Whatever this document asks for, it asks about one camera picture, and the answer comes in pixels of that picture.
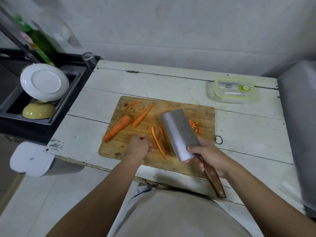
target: green bottle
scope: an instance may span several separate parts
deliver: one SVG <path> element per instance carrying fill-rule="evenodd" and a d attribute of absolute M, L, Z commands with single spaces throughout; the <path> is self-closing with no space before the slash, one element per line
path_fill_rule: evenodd
<path fill-rule="evenodd" d="M 20 24 L 25 33 L 21 36 L 34 48 L 34 50 L 44 59 L 47 64 L 55 66 L 58 52 L 50 43 L 47 37 L 39 30 L 34 30 L 26 24 L 21 16 L 15 16 L 15 20 Z"/>

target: hand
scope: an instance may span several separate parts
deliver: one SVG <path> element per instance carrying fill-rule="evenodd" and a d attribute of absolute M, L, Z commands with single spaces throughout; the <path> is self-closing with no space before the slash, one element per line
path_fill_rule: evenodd
<path fill-rule="evenodd" d="M 133 162 L 142 164 L 142 160 L 146 155 L 154 152 L 152 143 L 148 142 L 144 135 L 134 135 L 128 144 L 127 153 L 123 160 L 132 160 Z"/>
<path fill-rule="evenodd" d="M 238 163 L 223 153 L 214 144 L 208 143 L 201 137 L 198 137 L 198 140 L 201 146 L 189 146 L 187 150 L 191 153 L 198 153 L 202 155 L 204 161 L 214 167 L 219 177 L 226 178 L 230 169 L 236 164 L 238 165 Z M 202 163 L 198 158 L 193 159 L 200 165 L 201 170 L 204 172 L 204 163 Z"/>

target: yellow bowl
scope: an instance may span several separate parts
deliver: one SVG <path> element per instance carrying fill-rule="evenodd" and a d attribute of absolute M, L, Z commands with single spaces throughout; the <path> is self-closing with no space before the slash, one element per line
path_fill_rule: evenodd
<path fill-rule="evenodd" d="M 55 106 L 51 103 L 30 103 L 24 107 L 22 116 L 28 119 L 46 119 L 53 116 Z"/>

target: wooden knife handle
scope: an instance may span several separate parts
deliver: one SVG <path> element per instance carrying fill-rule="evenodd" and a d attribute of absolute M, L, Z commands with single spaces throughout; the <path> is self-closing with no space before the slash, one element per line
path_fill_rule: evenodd
<path fill-rule="evenodd" d="M 204 168 L 205 168 L 204 174 L 206 175 L 206 178 L 209 181 L 209 183 L 211 184 L 211 186 L 213 187 L 216 196 L 218 198 L 226 198 L 226 194 L 225 194 L 223 185 L 222 185 L 215 169 L 212 166 L 210 166 L 208 163 L 206 163 L 201 155 L 198 154 L 198 155 L 196 155 L 196 157 L 204 163 Z"/>

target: white wooden table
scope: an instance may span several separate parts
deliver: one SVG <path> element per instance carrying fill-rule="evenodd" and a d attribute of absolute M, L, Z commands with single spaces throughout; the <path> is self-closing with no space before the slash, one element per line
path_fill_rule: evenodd
<path fill-rule="evenodd" d="M 208 87 L 218 77 L 251 78 L 260 100 L 253 104 L 212 101 Z M 98 150 L 122 95 L 213 106 L 215 134 L 223 138 L 217 146 L 304 212 L 303 205 L 278 190 L 282 173 L 293 167 L 293 157 L 277 88 L 276 79 L 267 77 L 99 61 L 46 151 L 69 162 L 111 171 L 119 160 L 99 156 Z M 136 178 L 214 196 L 206 179 L 172 171 L 141 166 Z M 242 204 L 230 184 L 225 179 L 221 182 L 227 201 Z"/>

